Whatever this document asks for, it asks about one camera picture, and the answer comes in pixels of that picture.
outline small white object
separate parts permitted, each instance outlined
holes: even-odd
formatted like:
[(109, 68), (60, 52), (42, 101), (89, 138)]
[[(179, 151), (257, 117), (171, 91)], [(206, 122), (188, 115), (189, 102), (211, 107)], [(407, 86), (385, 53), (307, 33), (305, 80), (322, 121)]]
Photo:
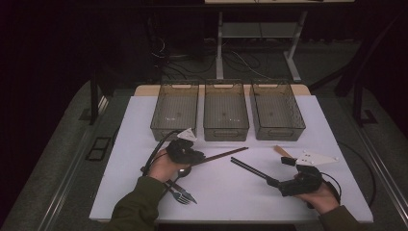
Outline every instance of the small white object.
[(300, 166), (320, 166), (324, 164), (337, 163), (339, 158), (323, 156), (316, 153), (305, 152), (296, 160), (296, 164)]
[(194, 135), (191, 128), (177, 134), (177, 137), (187, 141), (197, 141), (197, 137)]

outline black chopstick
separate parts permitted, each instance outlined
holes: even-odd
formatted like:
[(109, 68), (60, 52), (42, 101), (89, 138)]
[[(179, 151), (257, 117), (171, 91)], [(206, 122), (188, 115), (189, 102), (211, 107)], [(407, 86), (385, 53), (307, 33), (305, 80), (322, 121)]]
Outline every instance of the black chopstick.
[(198, 165), (201, 165), (201, 164), (203, 164), (203, 163), (206, 163), (206, 162), (210, 162), (210, 161), (219, 159), (219, 158), (221, 158), (221, 157), (225, 157), (225, 156), (228, 156), (228, 155), (237, 153), (237, 152), (244, 151), (244, 150), (246, 150), (246, 149), (248, 149), (248, 147), (241, 147), (241, 148), (234, 149), (234, 150), (232, 150), (232, 151), (227, 151), (227, 152), (218, 154), (218, 155), (216, 155), (216, 156), (212, 156), (212, 157), (206, 158), (206, 159), (204, 159), (202, 162), (197, 163), (197, 164), (193, 164), (193, 165), (191, 165), (191, 166), (192, 166), (192, 167), (193, 167), (193, 166), (198, 166)]
[(248, 170), (248, 171), (254, 173), (255, 175), (258, 175), (258, 176), (260, 176), (260, 177), (262, 177), (262, 178), (264, 178), (264, 179), (267, 179), (267, 175), (266, 175), (266, 174), (264, 174), (264, 173), (261, 172), (260, 170), (257, 170), (257, 169), (255, 169), (255, 168), (253, 168), (253, 167), (247, 165), (246, 163), (244, 163), (244, 162), (242, 162), (242, 161), (240, 161), (240, 160), (238, 160), (238, 159), (236, 159), (236, 158), (234, 158), (234, 157), (231, 157), (231, 162), (232, 162), (233, 164), (239, 166), (239, 167), (242, 167), (242, 168), (244, 168), (244, 169), (246, 169), (246, 170)]

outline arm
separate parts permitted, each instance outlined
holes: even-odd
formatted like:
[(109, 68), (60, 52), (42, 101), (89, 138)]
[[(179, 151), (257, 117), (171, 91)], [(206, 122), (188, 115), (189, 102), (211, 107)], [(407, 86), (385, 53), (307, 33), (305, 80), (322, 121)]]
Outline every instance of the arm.
[(147, 176), (140, 177), (135, 189), (117, 202), (104, 231), (154, 230), (159, 215), (157, 207), (165, 189), (163, 183), (178, 169), (188, 166), (173, 163), (165, 150), (158, 152), (156, 158)]
[(354, 216), (340, 206), (336, 197), (326, 184), (321, 184), (320, 188), (311, 193), (300, 194), (296, 197), (311, 203), (319, 212), (319, 220), (325, 231), (364, 231), (366, 227), (360, 224)]

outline metal leg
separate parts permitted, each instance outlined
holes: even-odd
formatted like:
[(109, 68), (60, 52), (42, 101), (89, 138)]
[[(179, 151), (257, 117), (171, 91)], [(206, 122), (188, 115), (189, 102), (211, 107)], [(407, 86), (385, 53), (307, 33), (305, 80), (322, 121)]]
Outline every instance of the metal leg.
[(304, 22), (306, 20), (306, 16), (307, 16), (307, 12), (302, 12), (299, 18), (299, 21), (297, 23), (296, 29), (294, 30), (291, 48), (289, 49), (289, 51), (284, 52), (286, 64), (288, 65), (289, 71), (292, 74), (293, 80), (297, 83), (300, 82), (301, 79), (299, 76), (299, 72), (297, 72), (296, 65), (294, 64), (294, 61), (293, 61), (293, 54), (294, 54), (294, 50), (297, 47), (297, 43), (299, 42), (300, 34), (302, 33), (302, 29), (303, 29)]
[(219, 13), (218, 19), (218, 39), (217, 39), (217, 79), (224, 78), (224, 71), (222, 68), (222, 12)]
[(336, 70), (335, 72), (331, 73), (330, 75), (322, 78), (321, 80), (315, 82), (314, 84), (308, 86), (310, 92), (319, 89), (320, 87), (324, 86), (331, 81), (340, 78), (346, 71), (350, 69), (350, 64), (346, 64), (342, 68)]

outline white cable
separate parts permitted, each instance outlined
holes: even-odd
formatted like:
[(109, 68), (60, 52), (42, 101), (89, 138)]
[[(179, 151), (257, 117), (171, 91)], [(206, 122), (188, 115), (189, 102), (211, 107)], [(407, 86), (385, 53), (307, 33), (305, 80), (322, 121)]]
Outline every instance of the white cable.
[(158, 55), (156, 55), (155, 53), (151, 53), (153, 56), (156, 56), (157, 58), (160, 58), (160, 59), (164, 59), (165, 58), (165, 56), (158, 56)]
[(169, 58), (184, 58), (184, 57), (189, 57), (190, 55), (173, 55), (169, 56)]
[(164, 41), (162, 38), (159, 38), (159, 37), (157, 37), (157, 39), (159, 39), (159, 40), (163, 43), (163, 47), (162, 47), (162, 49), (159, 51), (159, 52), (162, 52), (162, 51), (164, 51), (165, 48), (166, 48), (165, 41)]
[(231, 51), (231, 52), (234, 53), (236, 56), (238, 56), (238, 58), (240, 58), (240, 59), (243, 61), (243, 63), (244, 63), (252, 72), (254, 72), (255, 74), (260, 75), (260, 76), (262, 76), (262, 77), (265, 77), (265, 78), (267, 78), (267, 79), (271, 79), (271, 78), (267, 77), (266, 75), (263, 75), (263, 74), (259, 73), (258, 71), (252, 69), (251, 66), (249, 66), (249, 64), (248, 64), (239, 54), (237, 54), (237, 52), (235, 52), (235, 51)]

